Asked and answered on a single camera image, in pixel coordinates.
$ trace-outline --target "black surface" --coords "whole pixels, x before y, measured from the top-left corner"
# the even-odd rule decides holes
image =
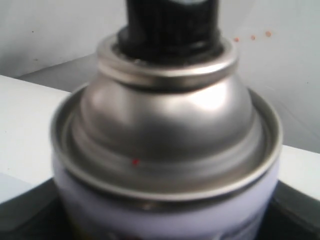
[[[126,0],[120,50],[151,63],[194,63],[222,48],[219,0]]]
[[[256,240],[319,236],[319,201],[279,182]],[[72,233],[52,180],[0,205],[0,240],[63,239],[72,239]]]

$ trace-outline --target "aerosol can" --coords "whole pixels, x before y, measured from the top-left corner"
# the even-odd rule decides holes
[[[79,239],[253,240],[283,131],[236,75],[218,0],[127,0],[98,74],[52,121],[54,180]]]

